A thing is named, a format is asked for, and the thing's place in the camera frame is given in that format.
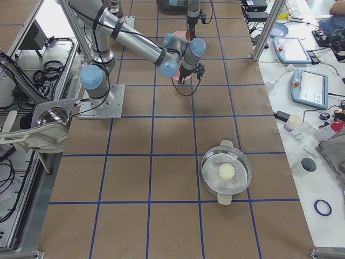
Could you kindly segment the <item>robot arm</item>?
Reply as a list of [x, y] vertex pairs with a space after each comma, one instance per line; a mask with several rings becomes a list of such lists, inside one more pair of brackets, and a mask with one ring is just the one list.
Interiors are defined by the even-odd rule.
[[204, 40], [188, 41], [168, 33], [159, 46], [112, 14], [102, 1], [69, 1], [68, 4], [93, 31], [101, 32], [151, 61], [162, 76], [173, 78], [179, 73], [177, 83], [183, 85], [186, 77], [195, 73], [198, 82], [202, 81], [205, 66], [199, 60], [206, 51]]
[[195, 26], [200, 13], [200, 1], [197, 0], [168, 0], [170, 6], [187, 7], [187, 33], [190, 38], [195, 38]]

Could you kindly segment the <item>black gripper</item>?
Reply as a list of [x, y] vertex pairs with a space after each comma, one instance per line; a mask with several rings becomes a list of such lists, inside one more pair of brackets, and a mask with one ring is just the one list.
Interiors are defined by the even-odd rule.
[[188, 32], [195, 34], [196, 17], [188, 16]]
[[180, 72], [180, 76], [178, 79], [179, 84], [184, 84], [184, 79], [189, 79], [192, 74], [192, 71], [186, 69], [185, 67], [180, 67], [179, 72]]

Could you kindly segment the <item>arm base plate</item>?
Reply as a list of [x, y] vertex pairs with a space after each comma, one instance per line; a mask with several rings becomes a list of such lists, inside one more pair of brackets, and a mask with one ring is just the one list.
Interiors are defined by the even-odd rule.
[[122, 116], [123, 100], [125, 96], [125, 85], [111, 85], [110, 93], [105, 102], [98, 106], [102, 99], [90, 99], [85, 90], [83, 98], [89, 99], [82, 102], [78, 114], [79, 119], [120, 119]]

